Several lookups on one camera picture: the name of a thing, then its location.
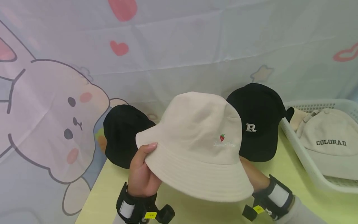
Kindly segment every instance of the plastic basket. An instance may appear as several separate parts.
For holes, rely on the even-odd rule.
[[[321,99],[321,100],[298,100],[285,103],[286,109],[295,107],[305,112],[321,110],[324,108],[338,109],[347,113],[358,123],[358,104],[345,99]],[[281,127],[284,130],[288,140],[291,142],[298,158],[307,171],[313,183],[322,190],[335,190],[344,193],[358,194],[358,181],[347,180],[335,177],[323,176],[317,168],[314,161],[309,156],[307,150],[303,147],[296,133],[286,118],[281,120]]]

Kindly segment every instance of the pink cheek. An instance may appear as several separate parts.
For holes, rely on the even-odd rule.
[[[80,100],[82,103],[87,103],[87,102],[89,102],[91,99],[92,99],[92,93],[90,93],[90,92],[82,93],[81,96],[79,96],[79,100]]]
[[[67,163],[68,164],[73,164],[78,157],[78,149],[73,148],[67,155]]]

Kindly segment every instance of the table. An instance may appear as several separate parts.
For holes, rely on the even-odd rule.
[[[317,189],[296,156],[283,131],[275,157],[265,163],[254,163],[266,175],[271,174],[287,185],[295,195],[327,223],[356,223],[358,220],[358,194],[325,192]],[[112,224],[116,215],[116,201],[128,170],[106,161],[98,179],[75,224]],[[237,203],[216,203],[187,196],[162,184],[156,205],[161,209],[169,204],[176,216],[170,224],[251,223],[242,215],[245,204],[252,205],[253,198]],[[272,223],[266,213],[258,215],[253,223]]]

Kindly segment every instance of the fingernail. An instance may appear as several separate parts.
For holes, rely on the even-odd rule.
[[[155,149],[157,147],[158,143],[157,142],[153,142],[153,143],[150,143],[148,145],[148,149]]]

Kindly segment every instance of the black wrist strap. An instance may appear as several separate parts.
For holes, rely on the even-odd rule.
[[[127,224],[147,223],[147,219],[155,218],[159,223],[168,224],[175,216],[172,207],[165,205],[159,210],[156,205],[157,194],[147,197],[133,197],[127,193],[127,183],[124,183],[121,193],[117,199],[116,210],[121,219]],[[133,212],[129,218],[121,213],[123,204],[134,206]]]
[[[146,204],[154,204],[156,200],[157,194],[147,197],[147,198],[140,198],[140,197],[133,197],[127,193],[127,182],[124,183],[121,193],[117,199],[116,210],[118,215],[121,219],[127,224],[138,224],[142,222],[143,212],[145,210]],[[133,205],[134,209],[132,215],[129,218],[124,217],[120,213],[120,209],[125,202],[128,205]]]
[[[270,199],[270,197],[273,197],[274,191],[276,191],[275,193],[277,193],[277,191],[281,191],[282,193],[287,195],[287,199],[283,203],[283,205],[278,206],[274,201]],[[273,218],[273,220],[278,220],[282,216],[286,215],[289,212],[288,209],[293,200],[292,191],[272,175],[270,175],[269,186],[266,189],[253,193],[252,195],[255,198],[253,208],[255,208],[256,206],[261,207]],[[257,216],[257,212],[253,208],[246,206],[242,214],[251,221],[253,221]]]

